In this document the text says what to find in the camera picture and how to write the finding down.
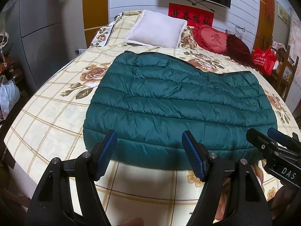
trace hand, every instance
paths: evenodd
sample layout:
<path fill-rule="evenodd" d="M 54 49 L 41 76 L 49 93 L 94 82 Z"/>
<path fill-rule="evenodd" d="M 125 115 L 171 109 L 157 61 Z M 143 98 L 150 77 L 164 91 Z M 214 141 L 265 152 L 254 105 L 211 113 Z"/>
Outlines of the hand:
<path fill-rule="evenodd" d="M 134 218 L 118 226 L 144 226 L 144 220 L 142 218 Z"/>

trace green padded blanket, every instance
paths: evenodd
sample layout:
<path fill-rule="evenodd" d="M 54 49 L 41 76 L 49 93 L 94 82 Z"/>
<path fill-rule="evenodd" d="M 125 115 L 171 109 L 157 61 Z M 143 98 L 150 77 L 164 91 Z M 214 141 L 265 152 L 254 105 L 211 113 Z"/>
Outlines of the green padded blanket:
<path fill-rule="evenodd" d="M 249 71 L 205 73 L 161 53 L 126 51 L 101 80 L 86 113 L 84 142 L 91 150 L 109 129 L 117 132 L 112 159 L 162 169 L 190 169 L 182 133 L 222 158 L 249 162 L 261 153 L 246 131 L 277 128 L 274 111 Z"/>

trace bed sheet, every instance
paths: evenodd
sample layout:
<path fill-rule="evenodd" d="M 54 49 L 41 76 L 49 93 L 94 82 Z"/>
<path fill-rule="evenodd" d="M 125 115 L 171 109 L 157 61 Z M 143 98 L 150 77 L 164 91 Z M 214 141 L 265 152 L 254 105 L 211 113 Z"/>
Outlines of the bed sheet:
<path fill-rule="evenodd" d="M 91 98 L 115 57 L 129 50 L 159 52 L 183 59 L 204 72 L 251 71 L 263 87 L 277 117 L 278 130 L 300 136 L 300 130 L 283 100 L 259 72 L 195 44 L 190 28 L 178 49 L 133 46 L 123 43 L 139 13 L 120 15 L 105 28 L 104 45 L 92 46 L 49 79 L 22 109 L 5 137 L 5 144 L 22 169 L 38 183 L 54 157 L 73 159 L 85 149 L 82 125 Z M 267 199 L 281 187 L 277 179 L 255 167 Z M 185 225 L 194 210 L 203 183 L 192 170 L 155 170 L 110 161 L 95 183 L 112 225 L 141 216 L 146 226 Z M 70 179 L 74 210 L 81 213 L 76 185 Z"/>

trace red shopping bag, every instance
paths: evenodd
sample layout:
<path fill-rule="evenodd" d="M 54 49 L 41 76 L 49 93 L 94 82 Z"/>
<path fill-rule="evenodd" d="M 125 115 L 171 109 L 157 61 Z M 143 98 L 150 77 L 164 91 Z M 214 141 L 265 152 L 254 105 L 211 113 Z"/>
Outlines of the red shopping bag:
<path fill-rule="evenodd" d="M 257 68 L 264 74 L 270 76 L 277 57 L 271 52 L 271 47 L 266 51 L 256 48 L 254 51 L 253 61 Z"/>

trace metal screw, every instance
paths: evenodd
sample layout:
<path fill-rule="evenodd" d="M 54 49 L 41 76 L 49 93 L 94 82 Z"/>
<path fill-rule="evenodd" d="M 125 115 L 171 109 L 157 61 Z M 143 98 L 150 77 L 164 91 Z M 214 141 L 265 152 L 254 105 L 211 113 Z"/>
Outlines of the metal screw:
<path fill-rule="evenodd" d="M 240 162 L 244 165 L 248 164 L 248 161 L 244 158 L 240 159 Z"/>
<path fill-rule="evenodd" d="M 51 160 L 51 163 L 52 163 L 52 164 L 57 164 L 59 161 L 60 161 L 60 158 L 55 157 L 55 158 L 53 158 L 53 159 Z"/>
<path fill-rule="evenodd" d="M 89 151 L 86 151 L 82 154 L 83 157 L 88 158 L 90 157 L 91 153 Z"/>
<path fill-rule="evenodd" d="M 209 157 L 215 159 L 217 157 L 216 153 L 209 153 Z"/>

